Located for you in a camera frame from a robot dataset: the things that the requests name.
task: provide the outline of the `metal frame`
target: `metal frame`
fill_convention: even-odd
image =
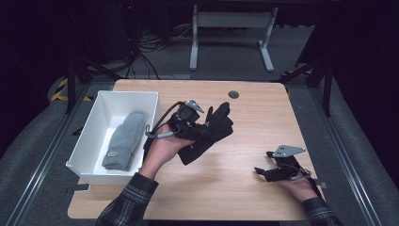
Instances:
[[[263,62],[268,72],[273,72],[274,67],[267,51],[267,43],[270,40],[273,25],[277,17],[278,8],[273,8],[271,12],[198,12],[198,6],[193,10],[193,44],[191,47],[190,71],[197,69],[199,40],[199,27],[251,27],[265,28],[263,40],[259,40],[259,48],[262,53]]]

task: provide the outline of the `black device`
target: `black device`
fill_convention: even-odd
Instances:
[[[307,169],[303,169],[294,157],[295,154],[305,151],[306,150],[303,148],[280,145],[275,152],[266,153],[267,157],[276,161],[278,167],[272,170],[255,168],[255,171],[263,175],[267,182],[311,178],[311,172]]]
[[[177,105],[179,106],[178,110],[174,112],[166,122],[170,126],[171,131],[163,134],[156,134],[155,132],[161,126],[160,122],[163,121],[165,116]],[[149,131],[149,128],[147,128],[146,136],[148,138],[176,136],[178,138],[196,140],[201,136],[200,131],[195,129],[197,125],[196,120],[200,118],[197,111],[201,113],[205,112],[195,100],[177,102],[161,117],[152,131]]]

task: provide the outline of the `hand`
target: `hand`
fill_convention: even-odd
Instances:
[[[169,131],[171,131],[170,127],[165,124],[156,133],[162,134]],[[156,138],[151,144],[139,173],[153,180],[158,170],[170,161],[181,148],[193,143],[193,140],[181,139],[175,136]]]
[[[296,199],[301,202],[318,197],[311,187],[311,182],[309,182],[306,178],[301,178],[294,181],[277,181],[276,183],[290,190]]]

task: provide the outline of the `wooden table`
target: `wooden table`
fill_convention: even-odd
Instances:
[[[218,108],[223,102],[231,104],[233,134],[187,166],[178,155],[166,163],[156,175],[160,185],[145,219],[306,219],[300,202],[291,193],[267,183],[254,171],[254,167],[276,167],[265,153],[274,152],[280,144],[306,148],[282,84],[119,80],[114,90],[157,91],[163,111],[188,99],[195,99],[205,111],[211,105]],[[239,93],[237,99],[229,97],[232,90]],[[206,112],[198,122],[203,122],[205,116]],[[316,178],[309,153],[295,157]],[[71,218],[96,218],[122,189],[123,186],[91,186],[90,191],[76,192],[68,214]]]

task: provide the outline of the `dark background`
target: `dark background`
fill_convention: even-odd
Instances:
[[[342,2],[338,9],[326,9],[327,13],[315,8],[280,8],[276,24],[319,23],[298,62],[309,63],[332,46],[331,65],[344,99],[398,186],[399,8],[387,0]],[[115,5],[1,1],[0,155],[49,104],[47,91],[66,72],[73,54],[98,63],[129,55],[125,26]],[[142,23],[164,38],[173,26],[191,22],[191,6],[158,4],[136,10]]]

